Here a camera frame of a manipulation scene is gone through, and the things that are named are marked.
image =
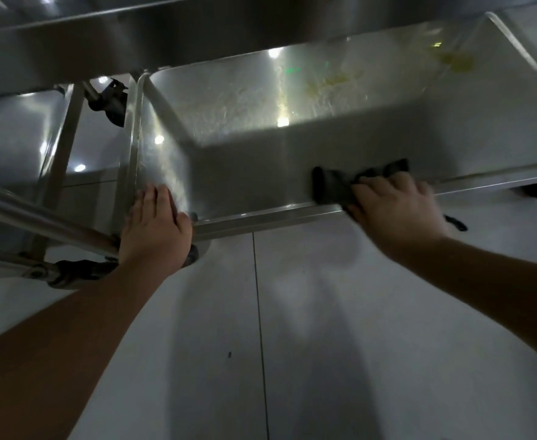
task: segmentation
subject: metal surface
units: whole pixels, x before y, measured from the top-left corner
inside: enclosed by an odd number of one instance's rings
[[[102,255],[118,253],[113,237],[69,222],[2,190],[0,222]]]
[[[54,281],[60,276],[59,268],[48,262],[38,262],[14,255],[0,254],[0,273],[43,281]]]
[[[56,205],[82,102],[74,86],[65,95],[52,90],[0,98],[1,188],[43,207]],[[2,252],[30,251],[32,238],[0,223]]]
[[[0,0],[0,93],[537,0]]]
[[[537,72],[493,20],[141,76],[130,87],[118,228],[146,180],[197,214],[199,240],[338,212],[312,205],[316,165],[357,172],[407,157],[438,193],[537,182]]]

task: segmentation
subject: bright light spot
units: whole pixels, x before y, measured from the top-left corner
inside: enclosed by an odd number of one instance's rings
[[[288,117],[279,117],[278,121],[277,121],[277,126],[279,128],[289,126],[289,118]]]
[[[270,58],[277,58],[279,55],[281,55],[282,47],[276,47],[274,49],[268,50],[268,56]]]

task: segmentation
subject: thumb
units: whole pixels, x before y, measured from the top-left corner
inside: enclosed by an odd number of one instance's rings
[[[186,213],[177,214],[177,227],[183,235],[193,236],[193,226],[191,225],[191,219],[189,219]]]

